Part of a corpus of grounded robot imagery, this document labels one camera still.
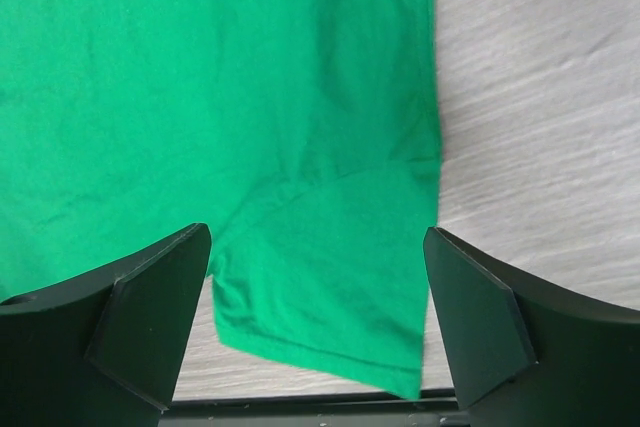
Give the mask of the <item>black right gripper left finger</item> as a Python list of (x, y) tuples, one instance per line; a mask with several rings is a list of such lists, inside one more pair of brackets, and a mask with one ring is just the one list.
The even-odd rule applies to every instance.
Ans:
[(4, 426), (155, 426), (169, 409), (210, 255), (191, 224), (1, 304)]

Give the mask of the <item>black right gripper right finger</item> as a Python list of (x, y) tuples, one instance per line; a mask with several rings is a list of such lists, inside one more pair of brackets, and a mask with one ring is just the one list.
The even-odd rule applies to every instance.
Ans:
[(473, 426), (636, 426), (639, 313), (502, 262), (440, 227), (423, 244)]

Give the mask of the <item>green t-shirt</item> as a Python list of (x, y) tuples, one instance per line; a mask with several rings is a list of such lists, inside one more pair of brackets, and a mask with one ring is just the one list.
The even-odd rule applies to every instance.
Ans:
[(208, 226), (229, 347), (415, 399), (435, 0), (1, 0), (1, 295)]

